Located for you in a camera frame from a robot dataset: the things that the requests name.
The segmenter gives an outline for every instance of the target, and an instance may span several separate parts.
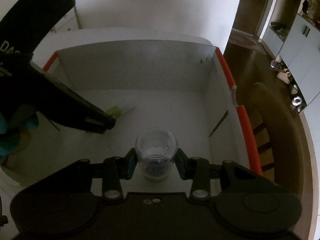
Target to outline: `brown floor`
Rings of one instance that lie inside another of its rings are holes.
[[[291,104],[289,86],[277,78],[269,55],[228,43],[224,57],[237,84],[238,104],[245,105],[252,86],[261,82],[284,102],[293,118],[298,116]]]
[[[310,229],[311,213],[313,210],[310,153],[301,119],[299,118],[297,110],[291,104],[289,87],[287,84],[277,78],[276,72],[270,67],[270,62],[272,59],[269,55],[261,54],[256,51],[228,43],[224,52],[224,57],[237,84],[236,98],[239,105],[246,105],[246,101],[249,97],[252,86],[256,82],[261,82],[284,102],[294,119],[304,155],[304,192],[302,198],[302,215],[296,226],[295,233],[297,233],[301,239],[307,240],[309,234],[308,228]],[[268,133],[258,134],[258,136],[255,138],[257,141],[257,146],[260,146],[268,141]],[[261,164],[264,165],[269,163],[272,161],[270,158],[273,158],[272,152],[263,153],[260,155]],[[264,173],[264,176],[269,178],[270,174]]]
[[[258,42],[258,37],[256,36],[250,36],[232,30],[228,42],[235,45],[239,45],[241,47],[245,47],[247,49],[254,50],[256,52],[260,52],[262,54],[266,54],[265,50],[263,49],[263,46],[260,42]]]

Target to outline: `white cabinet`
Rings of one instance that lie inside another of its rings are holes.
[[[297,15],[280,56],[309,104],[320,91],[320,31]]]
[[[268,48],[271,48],[274,37],[275,37],[275,33],[273,32],[273,30],[271,30],[270,27],[268,27],[262,38],[262,40],[268,46]]]
[[[271,45],[271,52],[273,53],[273,55],[275,57],[278,56],[279,54],[279,51],[280,49],[282,48],[283,46],[283,41],[281,40],[281,38],[275,34],[275,37],[273,38],[273,41],[272,41],[272,45]]]
[[[268,27],[262,40],[268,46],[272,54],[277,57],[283,45],[281,38],[270,27]]]
[[[309,71],[298,83],[298,86],[307,104],[310,103],[311,100],[320,91],[320,51],[318,51],[318,55],[315,60],[313,60],[313,62],[310,62]]]
[[[300,82],[304,79],[308,71],[310,71],[320,54],[320,32],[316,28],[310,27],[309,34],[305,37],[297,55],[293,58],[291,63],[287,65],[299,87]]]
[[[306,37],[303,34],[306,27],[311,26],[304,18],[297,15],[288,37],[280,51],[280,56],[287,66],[290,65],[291,61],[298,54],[301,49]]]
[[[60,21],[57,22],[57,24],[54,26],[56,30],[61,28],[63,25],[65,25],[68,21],[70,21],[72,18],[76,17],[75,9],[72,8],[65,16],[63,16]]]

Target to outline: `red tape edge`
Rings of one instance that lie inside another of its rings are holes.
[[[215,52],[217,54],[218,60],[220,62],[220,65],[222,67],[226,80],[228,82],[229,89],[231,90],[233,86],[236,86],[236,82],[233,79],[232,73],[228,67],[226,59],[224,58],[224,56],[222,55],[218,47],[215,49]],[[258,148],[252,132],[252,127],[250,124],[247,111],[244,106],[238,106],[236,110],[238,113],[238,118],[240,121],[242,133],[244,136],[245,146],[247,148],[250,170],[259,175],[262,175]]]
[[[7,158],[3,161],[3,163],[1,163],[2,166],[7,166],[8,165],[8,159],[9,159],[9,155],[7,156]]]
[[[238,106],[236,109],[242,128],[242,133],[244,136],[245,146],[247,148],[250,170],[254,171],[259,175],[262,175],[258,148],[252,132],[252,127],[249,121],[247,111],[243,105]]]
[[[231,89],[233,86],[236,85],[236,82],[235,80],[233,79],[233,76],[232,76],[232,73],[228,67],[228,64],[226,62],[226,59],[224,58],[224,56],[222,55],[220,49],[217,47],[216,50],[215,50],[216,54],[217,54],[217,57],[218,57],[218,60],[220,62],[220,65],[222,67],[222,70],[224,72],[224,75],[226,76],[226,80],[228,82],[228,86],[229,86],[229,89]]]
[[[58,53],[57,52],[53,53],[52,56],[47,61],[47,63],[44,65],[43,71],[47,72],[57,57],[58,57]]]

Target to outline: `black tool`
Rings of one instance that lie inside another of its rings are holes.
[[[19,0],[0,22],[0,112],[14,130],[36,111],[61,125],[104,133],[115,119],[30,63],[75,0]]]
[[[128,193],[120,179],[131,179],[134,148],[126,157],[90,164],[82,159],[18,193],[11,202],[20,231],[31,239],[298,239],[290,228],[301,215],[298,198],[241,165],[209,164],[179,149],[181,179],[192,179],[185,193]],[[90,192],[102,178],[102,197]],[[210,179],[222,192],[210,197]]]

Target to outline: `door handle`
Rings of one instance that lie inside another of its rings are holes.
[[[308,29],[308,26],[304,28],[303,35],[306,33],[307,29]]]
[[[310,29],[310,28],[308,28],[308,31],[307,31],[306,37],[308,37],[310,30],[311,30],[311,29]]]

